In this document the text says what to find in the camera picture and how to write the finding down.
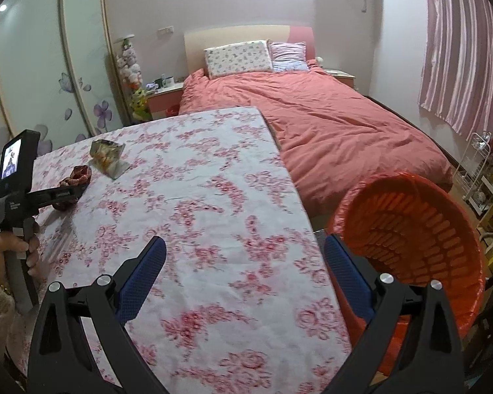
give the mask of camera screen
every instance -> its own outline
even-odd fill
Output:
[[[21,143],[22,139],[19,139],[16,142],[12,143],[9,147],[7,147],[4,153],[4,163],[2,164],[0,179],[4,179],[5,177],[12,175],[14,172],[17,171],[18,155],[20,154]]]

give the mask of stuffed toy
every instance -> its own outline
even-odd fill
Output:
[[[133,44],[128,39],[122,42],[122,55],[117,57],[117,66],[122,83],[130,90],[138,90],[142,86],[141,67],[137,63]]]
[[[151,113],[148,109],[148,103],[146,99],[146,90],[137,89],[131,97],[131,109],[133,110],[133,117],[138,121],[151,121]]]

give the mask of snack package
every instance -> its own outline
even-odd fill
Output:
[[[122,161],[121,155],[126,147],[125,144],[100,139],[91,143],[89,155],[93,158],[93,165],[104,175],[117,179],[128,168],[130,164]]]

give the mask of hand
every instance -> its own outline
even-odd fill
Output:
[[[30,276],[37,276],[37,268],[36,265],[38,263],[39,255],[38,255],[38,246],[40,246],[40,241],[36,236],[34,236],[29,244],[19,239],[16,235],[14,235],[10,231],[2,231],[0,232],[0,283],[4,286],[9,287],[9,282],[7,280],[6,275],[6,263],[4,260],[4,252],[12,251],[12,252],[27,252],[27,266],[30,268],[28,273]]]

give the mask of small bag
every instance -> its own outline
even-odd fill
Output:
[[[106,176],[117,179],[130,165],[120,158],[126,147],[125,144],[100,139],[91,143],[89,155],[93,158],[94,166]]]
[[[71,175],[61,180],[58,186],[77,186],[89,185],[91,181],[91,169],[88,166],[75,166],[71,171]],[[53,205],[55,210],[66,211],[67,209],[75,206],[78,203],[78,198],[73,198],[72,200],[56,203]]]

